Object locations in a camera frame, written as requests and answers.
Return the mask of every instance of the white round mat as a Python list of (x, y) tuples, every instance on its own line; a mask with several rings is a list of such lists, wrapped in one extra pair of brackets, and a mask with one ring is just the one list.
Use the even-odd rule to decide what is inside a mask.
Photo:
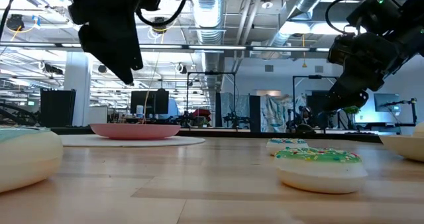
[(153, 147), (200, 144), (205, 139), (194, 137), (170, 137), (163, 140), (112, 140), (99, 135), (61, 135), (64, 146), (77, 147)]

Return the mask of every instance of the pillar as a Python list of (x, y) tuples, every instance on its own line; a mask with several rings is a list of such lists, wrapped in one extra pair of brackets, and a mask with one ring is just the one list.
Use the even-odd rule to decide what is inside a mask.
[(92, 67), (83, 52), (67, 53), (64, 90), (76, 90), (73, 126), (88, 125)]

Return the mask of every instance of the computer monitor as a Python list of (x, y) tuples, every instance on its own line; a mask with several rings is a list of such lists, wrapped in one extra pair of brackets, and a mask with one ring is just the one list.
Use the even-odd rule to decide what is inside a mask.
[[(169, 91), (159, 89), (148, 93), (146, 114), (168, 114)], [(137, 105), (143, 105), (146, 102), (147, 91), (131, 92), (131, 113), (135, 114)]]
[(374, 94), (374, 104), (376, 106), (376, 111), (378, 112), (400, 112), (400, 104), (397, 105), (386, 105), (387, 103), (398, 102), (400, 101), (400, 96), (398, 94), (383, 94), (375, 93)]

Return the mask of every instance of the ceiling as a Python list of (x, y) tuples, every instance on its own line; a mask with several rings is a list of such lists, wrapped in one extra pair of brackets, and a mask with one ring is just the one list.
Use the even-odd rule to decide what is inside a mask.
[[(290, 0), (270, 0), (272, 7), (262, 8), (263, 2), (259, 3), (258, 10), (253, 20), (252, 29), (247, 36), (246, 43), (263, 44), (270, 40), (282, 26), (279, 19), (282, 13), (282, 6)], [(310, 28), (304, 36), (291, 36), (288, 44), (291, 46), (315, 46), (320, 48), (329, 48), (333, 43), (334, 34), (314, 33), (313, 27), (323, 24), (323, 15), (329, 2), (334, 0), (322, 0), (313, 11), (313, 16), (308, 21), (302, 21)], [(0, 0), (0, 13), (4, 11), (8, 0)], [(234, 45), (236, 42), (237, 32), (239, 30), (240, 20), (242, 19), (242, 9), (245, 0), (224, 0), (223, 16), (224, 21), (220, 29), (223, 31), (223, 44)], [(250, 12), (253, 9), (255, 0), (250, 3)], [(23, 33), (15, 34), (14, 31), (5, 29), (2, 41), (15, 42), (55, 42), (55, 43), (73, 43), (78, 42), (79, 26), (74, 25), (70, 20), (67, 6), (70, 4), (68, 0), (15, 0), (10, 14), (22, 14), (25, 28)], [(143, 15), (150, 19), (163, 16), (170, 17), (176, 7), (180, 4), (179, 0), (162, 0), (160, 10), (156, 12), (144, 11)], [(331, 20), (335, 22), (345, 21), (345, 17), (355, 7), (356, 3), (342, 3), (334, 7)], [(163, 36), (154, 34), (149, 26), (146, 26), (138, 18), (136, 18), (138, 40), (141, 44), (198, 44), (197, 36), (198, 27), (196, 26), (195, 17), (193, 16), (193, 3), (188, 1), (185, 7), (175, 21), (168, 27)], [(63, 86), (63, 76), (47, 74), (43, 72), (45, 64), (55, 66), (66, 72), (66, 51), (64, 50), (37, 50), (12, 47), (0, 47), (0, 85), (3, 86), (0, 91), (0, 99), (13, 99), (16, 97), (39, 97), (37, 89), (40, 87), (52, 87), (60, 89)], [(134, 72), (136, 82), (134, 87), (125, 86), (110, 71), (101, 73), (98, 67), (101, 63), (88, 54), (89, 60), (93, 64), (93, 81), (91, 83), (91, 102), (92, 104), (109, 104), (115, 107), (126, 107), (125, 103), (118, 104), (116, 100), (127, 100), (128, 92), (134, 89), (158, 89), (163, 87), (172, 91), (172, 95), (178, 100), (180, 109), (185, 105), (183, 98), (187, 76), (180, 74), (177, 70), (179, 64), (186, 66), (188, 71), (203, 72), (201, 52), (142, 52), (145, 68)], [(226, 52), (224, 68), (231, 71), (235, 62), (233, 52)], [(263, 73), (265, 65), (276, 65), (274, 73), (266, 74), (266, 76), (284, 76), (293, 70), (288, 69), (288, 64), (295, 60), (295, 64), (303, 65), (303, 59), (325, 58), (326, 54), (316, 54), (303, 52), (292, 52), (283, 59), (268, 60), (250, 57), (245, 54), (238, 69), (240, 76), (255, 76), (255, 74)], [(332, 67), (325, 60), (318, 60), (326, 67), (325, 73), (331, 72)], [(309, 69), (299, 70), (310, 74), (315, 72), (315, 62), (310, 62)], [(10, 79), (2, 76), (21, 76), (25, 79)], [(210, 107), (213, 92), (210, 87), (206, 87), (203, 82), (203, 76), (199, 76), (194, 80), (193, 86), (190, 87), (190, 107)]]

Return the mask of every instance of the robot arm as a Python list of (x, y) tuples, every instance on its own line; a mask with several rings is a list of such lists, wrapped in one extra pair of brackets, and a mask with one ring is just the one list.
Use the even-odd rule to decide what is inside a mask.
[(141, 14), (141, 9), (157, 11), (160, 0), (71, 1), (71, 18), (82, 25), (78, 36), (84, 52), (94, 55), (125, 84), (132, 84), (131, 69), (143, 68), (134, 13), (145, 24), (162, 27), (176, 19), (187, 0), (182, 0), (175, 14), (162, 23), (150, 22)]
[[(332, 3), (327, 17), (339, 1), (344, 0)], [(326, 111), (362, 107), (368, 100), (367, 89), (378, 91), (384, 79), (407, 61), (417, 54), (424, 56), (424, 0), (408, 0), (402, 6), (396, 0), (364, 0), (347, 21), (367, 32), (355, 35), (339, 30), (343, 34), (336, 37), (328, 61), (345, 69), (330, 89)]]

